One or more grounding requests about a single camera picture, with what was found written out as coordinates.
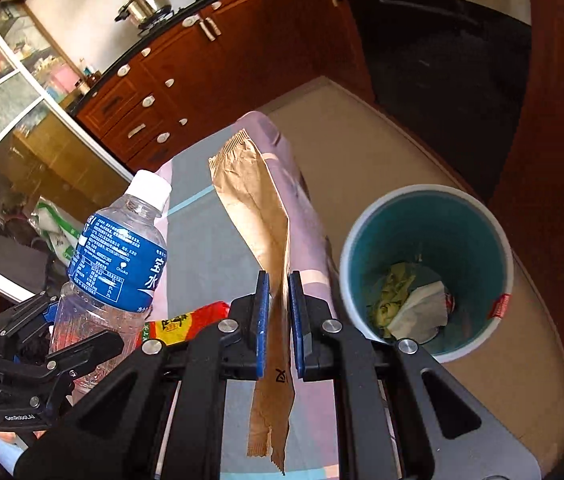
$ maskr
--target pressure cooker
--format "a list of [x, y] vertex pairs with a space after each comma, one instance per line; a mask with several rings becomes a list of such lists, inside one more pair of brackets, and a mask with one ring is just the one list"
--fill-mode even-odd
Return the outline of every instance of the pressure cooker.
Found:
[[145, 30], [159, 17], [171, 12], [169, 0], [129, 0], [120, 7], [116, 21], [130, 19], [140, 30]]

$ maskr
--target tile floor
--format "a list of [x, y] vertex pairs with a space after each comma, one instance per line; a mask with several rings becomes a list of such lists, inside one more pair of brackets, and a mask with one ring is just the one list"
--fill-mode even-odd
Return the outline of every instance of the tile floor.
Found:
[[[460, 187], [395, 124], [326, 79], [262, 111], [294, 147], [336, 261], [353, 222], [378, 197], [410, 184]], [[494, 335], [446, 367], [534, 453], [544, 473], [555, 465], [564, 453], [564, 354], [520, 265]]]

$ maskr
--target blue bottle label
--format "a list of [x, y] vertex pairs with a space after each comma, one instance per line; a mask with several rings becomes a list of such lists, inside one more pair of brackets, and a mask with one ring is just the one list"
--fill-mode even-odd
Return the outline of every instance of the blue bottle label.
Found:
[[166, 251], [97, 213], [84, 225], [69, 278], [104, 303], [144, 312], [166, 263]]

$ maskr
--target green and white plastic bag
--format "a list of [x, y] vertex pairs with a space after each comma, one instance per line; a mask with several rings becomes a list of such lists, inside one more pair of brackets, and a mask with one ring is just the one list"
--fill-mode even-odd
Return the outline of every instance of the green and white plastic bag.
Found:
[[30, 223], [67, 267], [75, 253], [83, 225], [50, 200], [40, 197]]

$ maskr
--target silver bolt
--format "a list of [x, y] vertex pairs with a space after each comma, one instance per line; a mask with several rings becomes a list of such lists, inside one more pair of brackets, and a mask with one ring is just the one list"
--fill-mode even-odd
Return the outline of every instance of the silver bolt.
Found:
[[238, 322], [235, 319], [223, 319], [217, 324], [218, 330], [230, 334], [238, 330]]
[[322, 330], [328, 332], [329, 334], [337, 334], [342, 330], [342, 323], [337, 319], [325, 319], [322, 322]]
[[400, 352], [410, 355], [418, 351], [418, 344], [413, 339], [402, 339], [398, 343], [398, 348]]
[[149, 339], [142, 343], [142, 352], [147, 355], [155, 355], [162, 350], [162, 342], [157, 339]]

